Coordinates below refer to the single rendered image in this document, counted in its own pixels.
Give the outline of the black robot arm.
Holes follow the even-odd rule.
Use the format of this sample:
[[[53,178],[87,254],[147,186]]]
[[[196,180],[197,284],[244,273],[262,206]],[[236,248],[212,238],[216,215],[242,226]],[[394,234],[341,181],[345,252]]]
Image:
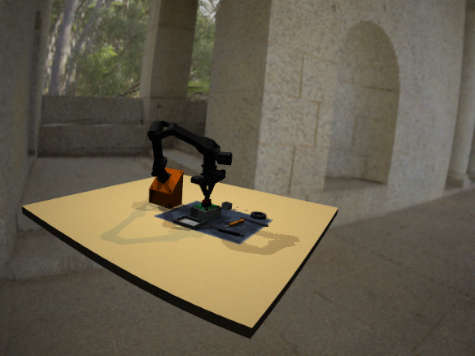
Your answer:
[[[163,130],[164,127],[168,129]],[[157,176],[156,180],[165,183],[171,176],[170,173],[165,171],[167,163],[166,157],[163,156],[161,140],[165,137],[178,137],[184,142],[194,146],[198,151],[203,154],[203,163],[205,164],[218,164],[231,165],[233,154],[231,152],[220,151],[220,146],[212,139],[207,137],[199,137],[196,134],[185,130],[177,125],[177,123],[169,123],[165,120],[158,120],[153,122],[148,132],[148,138],[152,141],[152,149],[154,154],[154,164],[152,167],[152,176]],[[225,177],[225,169],[217,170],[216,168],[208,168],[207,177],[211,177],[214,181],[218,182]]]

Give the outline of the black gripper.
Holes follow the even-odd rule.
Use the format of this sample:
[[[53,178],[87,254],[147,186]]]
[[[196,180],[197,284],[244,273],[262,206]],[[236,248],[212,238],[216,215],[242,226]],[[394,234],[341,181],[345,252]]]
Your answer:
[[[207,177],[207,171],[208,168],[211,167],[211,169],[217,168],[216,164],[201,164],[201,167],[203,168],[203,173],[200,174],[200,176],[192,176],[191,177],[191,183],[194,183],[196,185],[199,185],[200,189],[202,190],[203,196],[206,196],[207,193],[207,187],[208,189],[212,190],[214,189],[215,184],[217,183],[214,181],[211,177]],[[201,177],[203,176],[203,177]]]

